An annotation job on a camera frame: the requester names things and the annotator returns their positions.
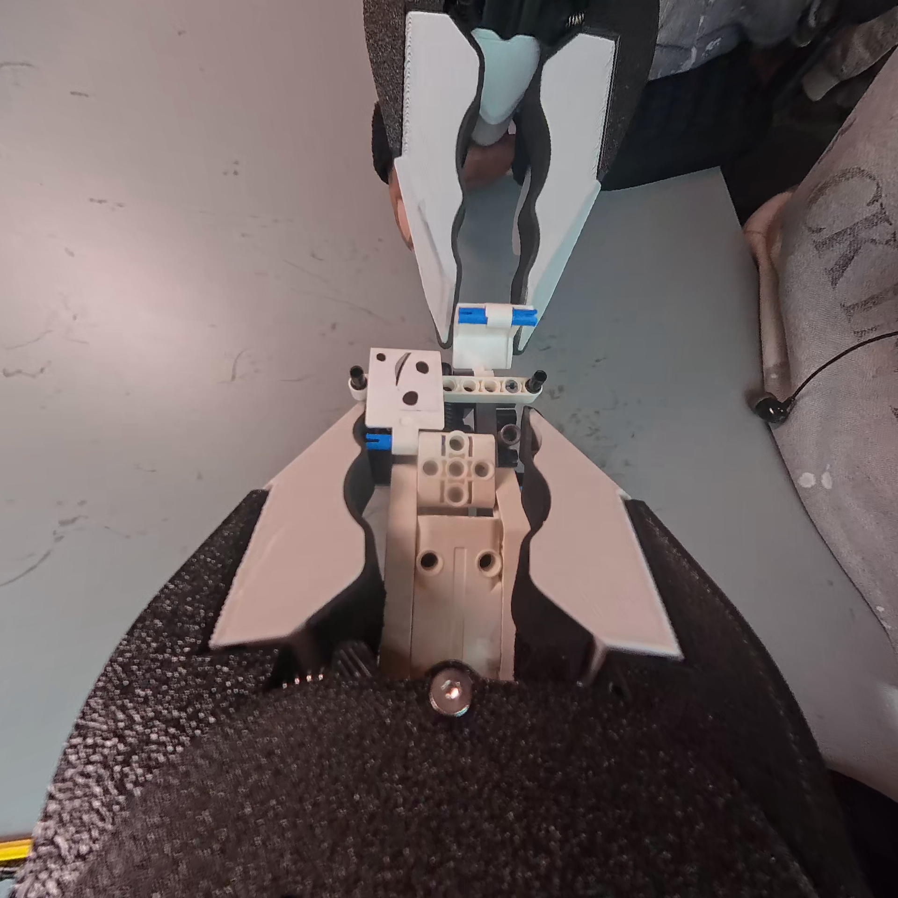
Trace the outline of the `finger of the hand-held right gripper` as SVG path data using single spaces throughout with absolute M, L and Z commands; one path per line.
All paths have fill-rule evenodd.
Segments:
M 540 61 L 518 132 L 528 154 L 514 220 L 514 304 L 541 320 L 600 190 L 619 39 L 580 31 Z
M 463 152 L 478 116 L 481 51 L 447 14 L 406 16 L 401 151 L 394 167 L 427 305 L 442 347 L 453 340 L 464 218 Z

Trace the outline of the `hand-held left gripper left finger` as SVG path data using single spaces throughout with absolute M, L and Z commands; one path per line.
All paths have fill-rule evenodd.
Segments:
M 375 492 L 358 402 L 267 485 L 209 639 L 211 649 L 284 645 L 306 632 L 328 652 L 379 643 L 384 583 L 364 512 Z

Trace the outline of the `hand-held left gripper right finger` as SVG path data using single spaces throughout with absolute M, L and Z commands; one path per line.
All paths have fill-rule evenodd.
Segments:
M 522 421 L 521 458 L 530 530 L 514 582 L 516 661 L 679 661 L 628 495 L 534 410 Z

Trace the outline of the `white toy truck model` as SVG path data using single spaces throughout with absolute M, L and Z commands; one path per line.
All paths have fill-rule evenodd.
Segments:
M 514 674 L 511 599 L 529 524 L 518 448 L 543 370 L 455 370 L 437 351 L 375 347 L 349 374 L 365 401 L 365 447 L 385 493 L 379 665 L 391 679 L 459 662 Z

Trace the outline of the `white curved panel brick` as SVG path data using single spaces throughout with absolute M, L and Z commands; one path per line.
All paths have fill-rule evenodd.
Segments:
M 538 320 L 538 311 L 530 305 L 459 303 L 453 329 L 454 370 L 475 375 L 509 370 L 514 339 Z

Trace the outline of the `person's right forearm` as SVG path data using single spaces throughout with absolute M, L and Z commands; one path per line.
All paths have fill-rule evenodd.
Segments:
M 769 48 L 789 37 L 807 1 L 661 1 L 649 80 L 685 73 L 747 42 Z

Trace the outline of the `grey desk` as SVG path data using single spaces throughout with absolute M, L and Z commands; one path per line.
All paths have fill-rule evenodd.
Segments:
M 2 837 L 123 634 L 350 406 L 434 348 L 373 172 L 360 2 L 2 2 Z M 747 409 L 755 267 L 717 171 L 600 196 L 516 369 L 896 797 L 896 663 Z

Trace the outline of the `person's right hand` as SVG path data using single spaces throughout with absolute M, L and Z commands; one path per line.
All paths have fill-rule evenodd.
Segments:
M 466 191 L 485 188 L 504 178 L 511 170 L 514 160 L 514 135 L 506 132 L 496 143 L 481 146 L 471 142 L 466 153 L 462 184 Z M 401 189 L 395 167 L 392 166 L 387 181 L 392 212 L 401 239 L 412 251 L 414 249 Z

